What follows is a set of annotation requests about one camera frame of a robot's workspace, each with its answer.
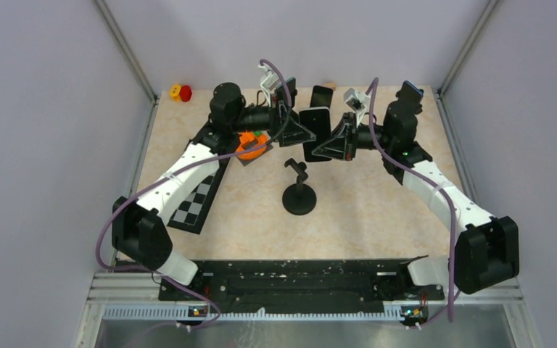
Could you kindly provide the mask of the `black smartphone white edge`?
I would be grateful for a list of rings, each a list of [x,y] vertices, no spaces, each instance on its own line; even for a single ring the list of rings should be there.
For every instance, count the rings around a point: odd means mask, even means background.
[[[315,134],[314,141],[302,144],[306,162],[328,162],[331,159],[314,155],[313,150],[331,134],[331,113],[328,107],[311,107],[303,109],[300,113],[300,123]]]

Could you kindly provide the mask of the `dark green-edged smartphone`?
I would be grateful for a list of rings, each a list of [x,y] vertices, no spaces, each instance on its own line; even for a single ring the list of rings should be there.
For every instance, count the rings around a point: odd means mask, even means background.
[[[286,79],[287,92],[289,93],[291,99],[291,107],[295,106],[296,95],[297,95],[297,79],[295,77],[290,77]],[[282,82],[279,83],[276,88],[276,99],[287,104],[286,92]]]

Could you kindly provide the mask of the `purple smartphone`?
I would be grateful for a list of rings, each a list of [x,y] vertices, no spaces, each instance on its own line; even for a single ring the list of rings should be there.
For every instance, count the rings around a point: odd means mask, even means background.
[[[333,95],[334,89],[316,85],[312,88],[309,107],[330,109]]]

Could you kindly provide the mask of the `black clamp stand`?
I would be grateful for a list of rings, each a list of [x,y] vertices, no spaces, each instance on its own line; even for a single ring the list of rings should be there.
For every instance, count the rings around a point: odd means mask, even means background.
[[[421,103],[420,104],[411,104],[411,103],[405,103],[405,102],[401,102],[401,101],[398,101],[398,102],[400,103],[400,105],[402,105],[404,108],[408,109],[414,115],[419,115],[423,112],[423,107],[422,107]]]
[[[315,191],[305,181],[308,179],[307,165],[305,162],[296,162],[289,158],[284,167],[290,167],[296,174],[296,182],[288,186],[282,195],[284,209],[296,216],[306,215],[312,212],[316,206],[317,196]]]

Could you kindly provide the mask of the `black clamp stand back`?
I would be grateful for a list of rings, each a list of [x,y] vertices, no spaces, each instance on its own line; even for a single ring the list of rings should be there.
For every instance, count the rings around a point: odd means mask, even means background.
[[[411,104],[411,103],[405,103],[405,102],[401,102],[401,101],[398,101],[398,102],[400,103],[400,105],[402,105],[404,108],[408,109],[414,115],[419,115],[423,112],[423,107],[422,107],[421,103],[420,104]]]

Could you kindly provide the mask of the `blue smartphone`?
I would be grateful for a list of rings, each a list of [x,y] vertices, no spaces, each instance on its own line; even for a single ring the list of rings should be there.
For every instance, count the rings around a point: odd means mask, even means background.
[[[401,102],[420,104],[424,97],[424,90],[418,88],[409,80],[404,80],[400,90],[396,93],[396,97]]]

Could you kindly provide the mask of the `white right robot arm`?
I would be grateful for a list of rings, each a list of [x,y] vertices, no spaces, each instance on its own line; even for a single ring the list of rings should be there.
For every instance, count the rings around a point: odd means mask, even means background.
[[[519,229],[509,216],[495,217],[470,200],[442,173],[415,140],[421,112],[418,101],[389,104],[381,125],[356,125],[344,114],[330,136],[312,150],[315,156],[352,160],[359,149],[380,145],[386,171],[418,196],[450,231],[450,256],[421,257],[396,279],[398,293],[415,299],[428,285],[454,285],[473,294],[517,277]]]

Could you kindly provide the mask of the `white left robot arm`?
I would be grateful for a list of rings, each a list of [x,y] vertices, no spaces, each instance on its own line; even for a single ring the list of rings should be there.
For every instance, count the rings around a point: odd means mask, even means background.
[[[225,161],[249,150],[239,149],[241,134],[260,131],[269,142],[291,146],[315,139],[297,119],[293,110],[295,78],[285,83],[262,83],[267,102],[246,103],[242,90],[231,82],[213,90],[209,114],[201,129],[189,140],[183,154],[153,184],[130,198],[120,197],[108,222],[112,246],[147,270],[176,282],[185,299],[196,299],[204,288],[195,262],[183,256],[167,231],[172,214],[208,176]]]

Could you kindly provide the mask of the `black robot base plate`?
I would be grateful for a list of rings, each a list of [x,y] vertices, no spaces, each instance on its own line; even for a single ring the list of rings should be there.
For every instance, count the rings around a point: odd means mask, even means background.
[[[438,285],[416,286],[407,259],[199,260],[189,289],[222,315],[381,313],[385,302],[443,300]]]

